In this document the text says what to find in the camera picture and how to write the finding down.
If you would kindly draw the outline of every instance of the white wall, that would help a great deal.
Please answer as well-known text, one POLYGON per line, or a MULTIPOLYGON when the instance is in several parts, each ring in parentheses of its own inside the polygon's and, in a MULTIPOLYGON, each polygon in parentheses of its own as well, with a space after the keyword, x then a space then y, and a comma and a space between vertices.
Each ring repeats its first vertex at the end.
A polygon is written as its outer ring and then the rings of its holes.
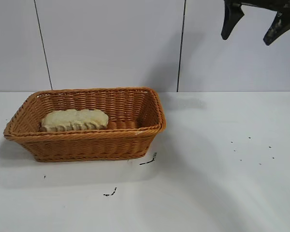
POLYGON ((33 0, 0 0, 0 91, 50 89, 33 0))
POLYGON ((176 91, 183 0, 37 0, 55 89, 176 91))
POLYGON ((290 91, 290 31, 266 46, 276 13, 243 11, 223 41, 223 1, 187 0, 179 91, 290 91))

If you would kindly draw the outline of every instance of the white tabletop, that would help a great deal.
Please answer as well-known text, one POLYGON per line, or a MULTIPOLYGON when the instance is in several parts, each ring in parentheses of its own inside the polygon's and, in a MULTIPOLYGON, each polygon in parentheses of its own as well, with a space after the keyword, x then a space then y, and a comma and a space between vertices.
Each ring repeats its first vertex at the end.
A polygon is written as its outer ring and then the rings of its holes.
POLYGON ((161 94, 147 156, 71 163, 3 138, 29 94, 0 93, 0 232, 290 232, 290 92, 161 94))

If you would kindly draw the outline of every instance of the black debris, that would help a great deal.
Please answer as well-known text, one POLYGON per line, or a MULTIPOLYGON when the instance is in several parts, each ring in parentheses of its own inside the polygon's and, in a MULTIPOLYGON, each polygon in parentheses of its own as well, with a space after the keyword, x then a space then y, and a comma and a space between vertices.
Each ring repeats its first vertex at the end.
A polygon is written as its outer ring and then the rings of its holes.
POLYGON ((155 152, 154 155, 153 155, 153 159, 151 161, 148 161, 146 163, 140 163, 140 165, 148 164, 148 163, 151 163, 151 162, 155 161, 156 156, 157 156, 157 153, 155 152))
POLYGON ((116 192, 116 190, 117 190, 117 187, 114 189, 114 192, 113 192, 112 194, 103 194, 103 196, 106 196, 106 197, 108 197, 108 196, 113 196, 114 193, 116 192))

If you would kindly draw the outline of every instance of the wicker basket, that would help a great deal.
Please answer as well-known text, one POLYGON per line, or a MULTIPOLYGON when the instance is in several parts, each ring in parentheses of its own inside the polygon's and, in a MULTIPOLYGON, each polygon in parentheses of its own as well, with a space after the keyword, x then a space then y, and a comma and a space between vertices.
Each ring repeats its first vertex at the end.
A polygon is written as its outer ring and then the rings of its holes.
POLYGON ((157 93, 149 88, 50 90, 32 94, 4 130, 4 137, 30 151, 39 162, 126 160, 146 154, 166 127, 157 93), (54 110, 100 109, 106 130, 40 132, 54 110))

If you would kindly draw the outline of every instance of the bread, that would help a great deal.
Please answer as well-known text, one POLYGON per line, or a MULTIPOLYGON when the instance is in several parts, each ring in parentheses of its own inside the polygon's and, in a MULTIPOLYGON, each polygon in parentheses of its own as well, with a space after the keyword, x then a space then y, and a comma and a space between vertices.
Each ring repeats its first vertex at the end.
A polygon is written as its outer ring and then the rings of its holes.
POLYGON ((41 131, 81 131, 107 128, 108 115, 101 110, 57 110, 41 120, 41 131))

